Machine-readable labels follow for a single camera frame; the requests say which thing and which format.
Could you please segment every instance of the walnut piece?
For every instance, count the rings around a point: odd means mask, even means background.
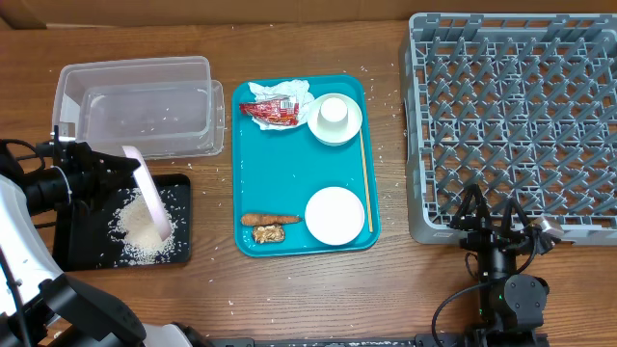
[[[253,238],[256,243],[282,242],[285,239],[285,231],[281,225],[253,227]]]

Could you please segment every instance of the wooden stick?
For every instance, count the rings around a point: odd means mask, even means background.
[[[360,129],[360,150],[362,152],[362,169],[364,170],[364,190],[366,192],[366,211],[368,212],[368,231],[373,232],[373,215],[370,213],[370,195],[368,194],[368,177],[366,176],[366,156],[364,155],[364,139]]]

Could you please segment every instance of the clear plastic container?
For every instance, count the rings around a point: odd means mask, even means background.
[[[60,74],[52,124],[61,140],[113,155],[123,155],[121,146],[146,159],[216,155],[223,87],[204,57],[71,65]]]

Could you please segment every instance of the blue tray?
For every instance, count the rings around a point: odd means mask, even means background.
[[[364,90],[356,78],[348,75],[313,76],[309,91],[315,98],[325,93],[343,93],[362,109],[362,136],[366,158],[366,175],[372,212],[373,232],[368,230],[366,193],[362,171],[360,136],[340,147],[321,144],[308,125],[284,131],[261,131],[250,117],[240,113],[241,102],[255,101],[249,84],[243,83],[233,93],[233,225],[235,243],[244,254],[254,257],[319,254],[358,251],[371,247],[379,238],[381,224],[377,182],[373,168],[370,131],[366,117]],[[292,79],[254,81],[274,86]],[[252,227],[240,224],[245,213],[271,213],[304,216],[310,197],[322,188],[339,186],[354,192],[364,204],[364,228],[358,237],[342,246],[329,246],[315,239],[304,222],[286,225],[285,240],[258,245]]]

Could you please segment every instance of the gray crate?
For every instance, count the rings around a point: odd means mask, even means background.
[[[617,17],[418,13],[409,26],[400,66],[415,240],[458,242],[447,224],[478,183],[496,220],[514,196],[566,241],[617,245]]]

